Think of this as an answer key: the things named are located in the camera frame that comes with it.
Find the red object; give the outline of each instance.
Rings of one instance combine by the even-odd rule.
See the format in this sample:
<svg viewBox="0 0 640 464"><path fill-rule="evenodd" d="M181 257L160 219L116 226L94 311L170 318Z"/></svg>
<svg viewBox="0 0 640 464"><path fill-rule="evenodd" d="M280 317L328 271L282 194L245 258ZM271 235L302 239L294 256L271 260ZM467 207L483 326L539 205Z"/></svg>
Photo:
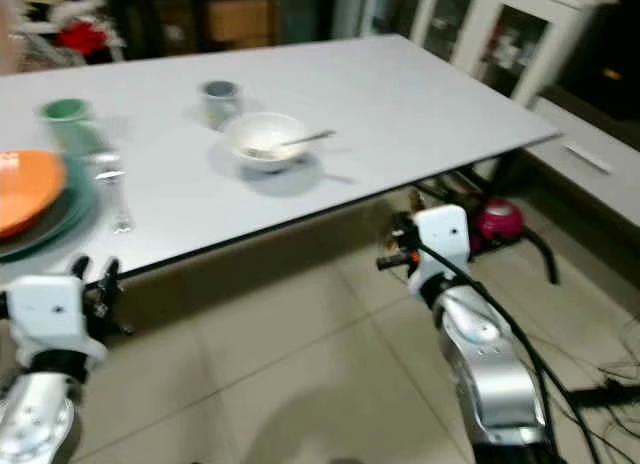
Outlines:
<svg viewBox="0 0 640 464"><path fill-rule="evenodd" d="M471 252L478 252L486 241L511 240L522 235L524 216L509 201L494 198L474 223L471 236Z"/></svg>
<svg viewBox="0 0 640 464"><path fill-rule="evenodd" d="M75 22L57 36L57 44L61 47L68 47L88 56L93 51L104 49L107 42L107 35L104 32L96 31L93 25L88 22Z"/></svg>

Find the green cup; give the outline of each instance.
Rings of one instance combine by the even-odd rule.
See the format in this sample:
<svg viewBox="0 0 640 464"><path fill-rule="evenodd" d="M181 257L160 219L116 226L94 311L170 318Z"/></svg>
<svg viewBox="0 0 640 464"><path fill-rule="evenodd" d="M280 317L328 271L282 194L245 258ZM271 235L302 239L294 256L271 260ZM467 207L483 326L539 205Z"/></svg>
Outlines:
<svg viewBox="0 0 640 464"><path fill-rule="evenodd" d="M53 101L42 107L40 115L47 123L62 153L72 157L86 157L108 150L87 101Z"/></svg>

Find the white bowl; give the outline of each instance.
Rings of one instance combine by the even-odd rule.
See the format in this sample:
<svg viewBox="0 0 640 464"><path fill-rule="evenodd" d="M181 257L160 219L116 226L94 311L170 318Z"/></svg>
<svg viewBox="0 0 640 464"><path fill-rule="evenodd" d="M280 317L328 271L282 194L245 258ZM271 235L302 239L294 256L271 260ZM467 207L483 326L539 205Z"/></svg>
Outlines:
<svg viewBox="0 0 640 464"><path fill-rule="evenodd" d="M261 172L278 172L290 167L309 147L300 142L279 147L283 142L305 136L304 124L291 116L275 112L242 114L229 121L223 129L223 141L240 162ZM249 149L273 150L273 157L254 157Z"/></svg>

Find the tile floor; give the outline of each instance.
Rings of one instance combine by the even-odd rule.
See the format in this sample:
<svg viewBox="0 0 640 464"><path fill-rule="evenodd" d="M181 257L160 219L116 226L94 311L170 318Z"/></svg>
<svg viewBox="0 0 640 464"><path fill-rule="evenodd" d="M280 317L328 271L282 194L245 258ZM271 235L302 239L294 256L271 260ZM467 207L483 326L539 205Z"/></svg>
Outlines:
<svg viewBox="0 0 640 464"><path fill-rule="evenodd" d="M567 241L519 203L543 236ZM138 333L113 342L87 386L76 462L471 462L429 312L374 268L377 226L399 205L404 193L127 282L120 314ZM545 282L527 244L481 258L473 272L570 387L588 386L598 372L554 346L596 364L626 359L618 334L632 316L568 259L585 247L557 252L561 286ZM640 291L610 279L640 302ZM604 432L604 414L588 418ZM588 462L575 426L557 420L564 457ZM610 438L640 458L638 442Z"/></svg>

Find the white table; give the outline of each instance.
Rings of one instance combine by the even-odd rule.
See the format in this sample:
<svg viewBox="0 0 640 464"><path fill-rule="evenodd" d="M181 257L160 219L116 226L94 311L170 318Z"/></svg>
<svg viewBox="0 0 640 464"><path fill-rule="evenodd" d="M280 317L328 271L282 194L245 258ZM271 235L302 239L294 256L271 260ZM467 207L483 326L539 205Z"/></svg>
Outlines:
<svg viewBox="0 0 640 464"><path fill-rule="evenodd" d="M258 176L238 167L200 114L199 86L237 82L247 107L338 131L304 164ZM0 150L49 148L35 110L88 99L120 147L136 228L110 217L32 257L3 282L110 256L127 275L411 182L541 142L556 129L398 36L106 64L0 78Z"/></svg>

